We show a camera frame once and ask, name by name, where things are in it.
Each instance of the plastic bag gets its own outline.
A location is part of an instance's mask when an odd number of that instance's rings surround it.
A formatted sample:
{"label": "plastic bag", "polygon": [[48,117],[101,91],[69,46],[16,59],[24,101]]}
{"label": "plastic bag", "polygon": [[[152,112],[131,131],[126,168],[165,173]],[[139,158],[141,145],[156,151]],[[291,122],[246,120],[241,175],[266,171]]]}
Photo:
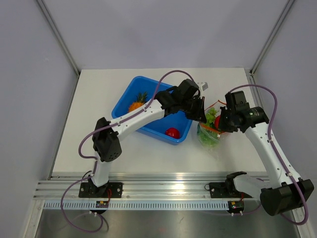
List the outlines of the plastic bag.
{"label": "plastic bag", "polygon": [[220,119],[220,107],[224,107],[226,103],[218,100],[211,106],[205,109],[207,123],[199,123],[197,125],[197,137],[200,143],[209,151],[213,150],[215,146],[222,140],[224,133],[216,129]]}

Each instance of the white wall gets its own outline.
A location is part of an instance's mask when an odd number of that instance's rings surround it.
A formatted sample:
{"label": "white wall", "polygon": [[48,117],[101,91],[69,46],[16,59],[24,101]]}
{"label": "white wall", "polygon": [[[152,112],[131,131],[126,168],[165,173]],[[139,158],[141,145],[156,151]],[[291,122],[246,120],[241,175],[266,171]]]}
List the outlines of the white wall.
{"label": "white wall", "polygon": [[[256,82],[278,97],[274,133],[286,156],[317,189],[317,1],[297,1],[260,66]],[[272,98],[262,93],[271,113]],[[317,191],[309,199],[317,225]]]}
{"label": "white wall", "polygon": [[287,0],[45,2],[80,68],[250,68]]}
{"label": "white wall", "polygon": [[33,0],[0,1],[0,236],[21,235],[76,78]]}

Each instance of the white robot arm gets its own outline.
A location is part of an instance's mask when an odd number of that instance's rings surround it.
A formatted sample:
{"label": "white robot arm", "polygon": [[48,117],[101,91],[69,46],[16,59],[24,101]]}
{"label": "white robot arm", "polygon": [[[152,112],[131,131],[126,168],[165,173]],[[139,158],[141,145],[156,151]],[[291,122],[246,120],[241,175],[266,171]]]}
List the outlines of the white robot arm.
{"label": "white robot arm", "polygon": [[302,207],[297,187],[307,201],[314,185],[310,179],[303,180],[287,160],[273,132],[269,130],[269,120],[264,110],[261,107],[250,108],[243,91],[229,92],[225,97],[227,104],[221,108],[218,129],[226,132],[240,130],[245,133],[258,152],[269,177],[269,182],[264,182],[245,172],[233,173],[225,181],[229,192],[243,192],[260,200],[271,216]]}
{"label": "white robot arm", "polygon": [[178,87],[158,92],[154,100],[122,117],[111,121],[99,119],[96,129],[109,124],[117,125],[93,136],[98,158],[95,174],[91,178],[94,186],[101,187],[108,183],[111,163],[122,152],[120,141],[144,125],[179,111],[183,111],[188,119],[207,122],[203,97],[203,91],[207,88],[207,83],[196,84],[186,79]]}

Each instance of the blue basket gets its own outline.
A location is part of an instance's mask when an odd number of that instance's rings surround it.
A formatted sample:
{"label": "blue basket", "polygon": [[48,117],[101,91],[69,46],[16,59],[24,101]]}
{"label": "blue basket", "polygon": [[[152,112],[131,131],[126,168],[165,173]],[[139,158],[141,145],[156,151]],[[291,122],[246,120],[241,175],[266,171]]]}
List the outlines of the blue basket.
{"label": "blue basket", "polygon": [[[138,93],[148,93],[148,100],[153,96],[158,81],[143,76],[137,76],[132,79],[131,83],[121,96],[118,103],[112,110],[112,117],[118,118],[128,113],[130,105],[135,101]],[[166,90],[172,87],[169,84],[161,83],[158,91]],[[177,145],[186,139],[189,128],[192,124],[191,120],[185,117],[183,112],[169,115],[165,118],[153,121],[137,131],[145,135],[151,136],[166,143]],[[167,129],[174,127],[180,132],[180,138],[174,139],[168,135],[165,135]]]}

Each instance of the white table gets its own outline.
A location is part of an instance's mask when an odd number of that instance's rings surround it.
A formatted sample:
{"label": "white table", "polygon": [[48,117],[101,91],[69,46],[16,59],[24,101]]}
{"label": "white table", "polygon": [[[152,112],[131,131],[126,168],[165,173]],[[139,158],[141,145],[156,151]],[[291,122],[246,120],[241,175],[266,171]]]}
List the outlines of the white table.
{"label": "white table", "polygon": [[[71,105],[61,144],[53,168],[53,176],[80,176],[93,168],[92,160],[78,155],[78,145],[96,121],[111,119],[111,111],[130,81],[138,75],[159,80],[172,69],[106,69],[82,70]],[[209,89],[205,107],[224,95],[233,87],[247,84],[243,68],[185,68],[195,81],[207,82]],[[164,82],[179,85],[187,76],[171,74]],[[244,89],[250,106],[254,101],[249,88]],[[146,135],[134,132],[121,143],[122,154],[112,163],[110,176],[116,174],[132,176],[156,175],[225,175],[235,171],[246,171],[251,175],[264,176],[264,166],[250,143],[242,133],[228,134],[217,149],[218,156],[206,151],[197,140],[197,122],[193,122],[186,140],[177,146],[169,145]],[[94,155],[93,143],[88,139],[83,146],[85,155]]]}

